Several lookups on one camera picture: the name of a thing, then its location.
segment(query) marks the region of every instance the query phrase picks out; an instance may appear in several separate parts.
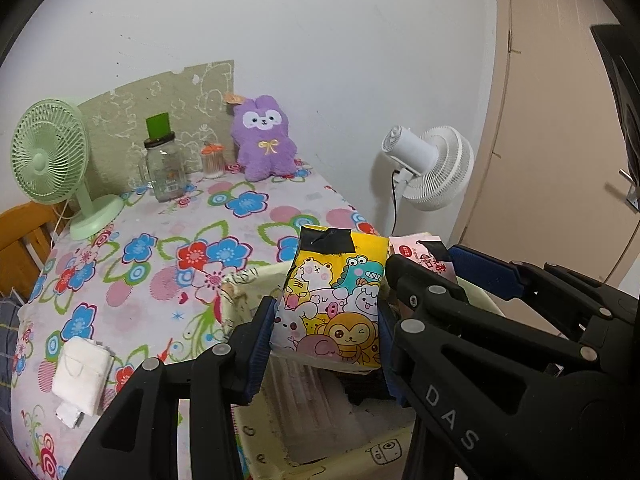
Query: orange tag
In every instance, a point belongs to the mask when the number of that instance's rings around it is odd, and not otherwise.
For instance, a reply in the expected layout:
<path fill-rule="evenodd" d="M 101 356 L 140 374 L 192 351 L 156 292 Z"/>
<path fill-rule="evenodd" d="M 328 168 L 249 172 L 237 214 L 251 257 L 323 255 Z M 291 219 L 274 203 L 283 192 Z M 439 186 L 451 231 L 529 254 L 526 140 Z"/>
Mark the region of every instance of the orange tag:
<path fill-rule="evenodd" d="M 225 147 L 222 144 L 207 144 L 200 150 L 203 155 L 209 155 L 209 153 L 223 152 Z"/>
<path fill-rule="evenodd" d="M 225 94 L 224 99 L 225 99 L 225 103 L 229 105 L 241 105 L 242 103 L 244 103 L 245 97 L 242 97 L 241 95 L 238 95 L 238 94 L 232 94 L 231 92 L 227 92 Z"/>

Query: white circulating fan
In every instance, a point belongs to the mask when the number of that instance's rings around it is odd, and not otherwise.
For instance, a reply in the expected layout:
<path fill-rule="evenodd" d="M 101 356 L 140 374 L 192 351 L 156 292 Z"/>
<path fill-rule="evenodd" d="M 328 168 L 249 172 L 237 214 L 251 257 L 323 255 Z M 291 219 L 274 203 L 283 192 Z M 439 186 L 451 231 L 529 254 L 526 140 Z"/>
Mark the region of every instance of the white circulating fan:
<path fill-rule="evenodd" d="M 451 126 L 431 128 L 420 136 L 394 126 L 382 141 L 382 151 L 401 166 L 393 178 L 394 210 L 387 216 L 385 236 L 393 234 L 403 198 L 420 211 L 443 208 L 465 189 L 474 166 L 469 141 Z"/>

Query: beige door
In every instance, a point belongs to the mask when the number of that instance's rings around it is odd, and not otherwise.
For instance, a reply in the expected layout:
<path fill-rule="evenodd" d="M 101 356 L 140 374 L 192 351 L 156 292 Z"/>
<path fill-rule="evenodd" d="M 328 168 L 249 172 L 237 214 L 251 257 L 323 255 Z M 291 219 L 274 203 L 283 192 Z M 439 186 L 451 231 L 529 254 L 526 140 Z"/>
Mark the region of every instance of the beige door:
<path fill-rule="evenodd" d="M 600 280 L 618 263 L 640 215 L 596 23 L 617 23 L 602 0 L 511 0 L 504 107 L 461 243 Z"/>

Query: yellow bow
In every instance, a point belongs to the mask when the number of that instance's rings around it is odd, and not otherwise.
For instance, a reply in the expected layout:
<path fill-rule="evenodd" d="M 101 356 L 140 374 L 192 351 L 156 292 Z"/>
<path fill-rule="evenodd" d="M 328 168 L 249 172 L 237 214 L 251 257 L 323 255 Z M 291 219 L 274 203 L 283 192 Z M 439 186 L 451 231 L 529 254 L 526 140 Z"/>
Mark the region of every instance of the yellow bow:
<path fill-rule="evenodd" d="M 258 148 L 266 148 L 266 151 L 264 152 L 264 154 L 269 155 L 269 152 L 278 153 L 276 150 L 273 149 L 273 147 L 277 146 L 278 144 L 279 144 L 278 139 L 261 140 L 260 142 L 258 142 Z"/>

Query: green desk fan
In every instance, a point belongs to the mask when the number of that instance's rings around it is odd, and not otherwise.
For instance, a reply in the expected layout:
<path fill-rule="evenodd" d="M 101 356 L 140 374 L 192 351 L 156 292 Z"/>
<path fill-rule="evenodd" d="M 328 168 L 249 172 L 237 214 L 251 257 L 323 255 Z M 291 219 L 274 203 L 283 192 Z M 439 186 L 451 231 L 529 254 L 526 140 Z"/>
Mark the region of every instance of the green desk fan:
<path fill-rule="evenodd" d="M 84 180 L 88 162 L 89 142 L 77 108 L 47 99 L 24 113 L 11 143 L 14 177 L 34 202 L 52 205 L 76 195 L 80 211 L 69 224 L 73 240 L 96 234 L 124 206 L 115 195 L 91 200 Z"/>

